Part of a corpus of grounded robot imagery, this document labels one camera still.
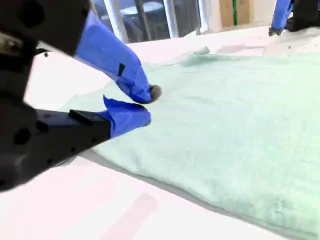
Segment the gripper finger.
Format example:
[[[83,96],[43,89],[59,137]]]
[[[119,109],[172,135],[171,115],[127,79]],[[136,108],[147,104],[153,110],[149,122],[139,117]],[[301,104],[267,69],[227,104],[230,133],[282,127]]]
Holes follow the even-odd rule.
[[[104,97],[105,110],[37,111],[34,173],[40,174],[98,144],[145,127],[151,114],[142,105]]]
[[[89,0],[3,0],[0,87],[10,96],[24,96],[40,42],[105,73],[136,103],[161,95],[137,55],[98,19]]]
[[[302,29],[320,26],[319,0],[294,0],[293,16],[287,20],[286,30],[297,32]]]
[[[280,36],[287,24],[287,20],[293,11],[293,0],[277,0],[273,12],[271,26],[268,29],[268,35]]]

